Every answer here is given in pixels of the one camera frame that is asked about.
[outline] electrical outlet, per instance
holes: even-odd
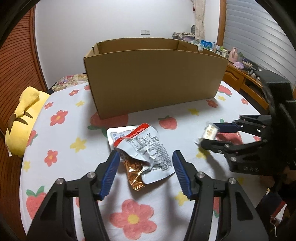
[[[150,35],[150,30],[141,30],[141,35]]]

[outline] orange foil wrapper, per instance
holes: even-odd
[[[139,191],[142,189],[145,184],[142,181],[141,173],[142,173],[142,162],[139,160],[136,160],[134,158],[128,157],[123,162],[125,168],[126,168],[126,174],[128,177],[128,181],[135,191]]]

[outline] brown cardboard box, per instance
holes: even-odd
[[[177,39],[97,43],[84,57],[100,118],[213,98],[228,60]]]

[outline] yellow stuffed animal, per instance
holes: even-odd
[[[13,155],[24,155],[33,125],[48,97],[49,94],[33,87],[27,87],[21,94],[5,134],[5,143]]]

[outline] wooden desk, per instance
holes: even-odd
[[[249,76],[246,71],[235,67],[231,62],[228,63],[223,81],[229,84],[238,92],[242,89],[256,102],[258,102],[264,109],[268,108],[268,103],[265,101],[265,99],[262,98],[262,96],[256,93],[253,89],[251,89],[246,82],[251,81],[257,87],[262,89],[261,83]]]

